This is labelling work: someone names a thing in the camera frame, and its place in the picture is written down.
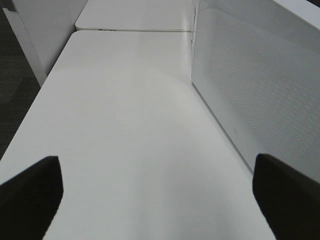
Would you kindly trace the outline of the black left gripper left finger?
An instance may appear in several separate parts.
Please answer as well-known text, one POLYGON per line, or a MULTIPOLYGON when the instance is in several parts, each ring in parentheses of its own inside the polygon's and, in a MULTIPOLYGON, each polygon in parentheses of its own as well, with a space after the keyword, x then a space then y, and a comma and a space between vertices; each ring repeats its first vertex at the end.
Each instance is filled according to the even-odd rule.
POLYGON ((41 240, 64 194, 57 156, 47 156, 0 185, 0 238, 41 240))

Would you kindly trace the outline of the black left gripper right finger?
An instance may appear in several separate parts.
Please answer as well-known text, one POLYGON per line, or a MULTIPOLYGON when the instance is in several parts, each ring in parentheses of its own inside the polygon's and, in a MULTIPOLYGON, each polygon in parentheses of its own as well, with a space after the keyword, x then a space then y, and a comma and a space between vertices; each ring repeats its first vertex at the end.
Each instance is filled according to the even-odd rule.
POLYGON ((252 191, 277 240, 320 238, 320 184, 270 154, 256 156, 252 191))

